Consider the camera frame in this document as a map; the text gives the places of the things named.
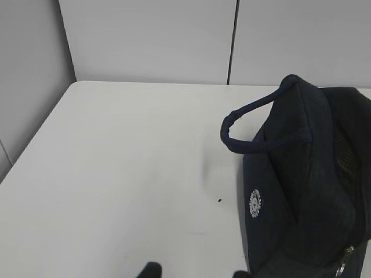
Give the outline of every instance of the zipper pull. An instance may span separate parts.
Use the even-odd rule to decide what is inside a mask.
[[[343,259],[341,259],[341,262],[340,262],[340,266],[337,268],[335,278],[339,278],[343,274],[343,271],[345,267],[347,266],[347,263],[349,262],[349,259],[351,258],[353,254],[353,251],[354,251],[353,246],[350,246],[345,250]]]

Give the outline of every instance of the table surface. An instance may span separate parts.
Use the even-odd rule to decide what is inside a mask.
[[[71,85],[0,185],[0,277],[135,278],[148,261],[164,278],[245,270],[242,156],[219,130],[274,89]],[[231,135],[252,139],[269,110]]]

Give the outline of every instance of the bag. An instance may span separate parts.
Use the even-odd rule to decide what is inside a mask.
[[[274,101],[252,142],[229,137],[242,115]],[[236,111],[221,140],[243,157],[254,278],[359,278],[371,238],[371,101],[296,75]]]

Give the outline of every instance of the white logo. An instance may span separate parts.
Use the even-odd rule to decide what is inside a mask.
[[[259,215],[259,210],[261,208],[261,199],[259,190],[254,189],[250,195],[250,214],[253,218],[256,218]]]

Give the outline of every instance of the white wall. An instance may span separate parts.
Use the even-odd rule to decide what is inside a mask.
[[[60,0],[78,80],[225,84],[236,0]]]
[[[371,87],[370,0],[241,1],[231,84]]]
[[[14,162],[74,74],[57,0],[0,6],[0,138]]]

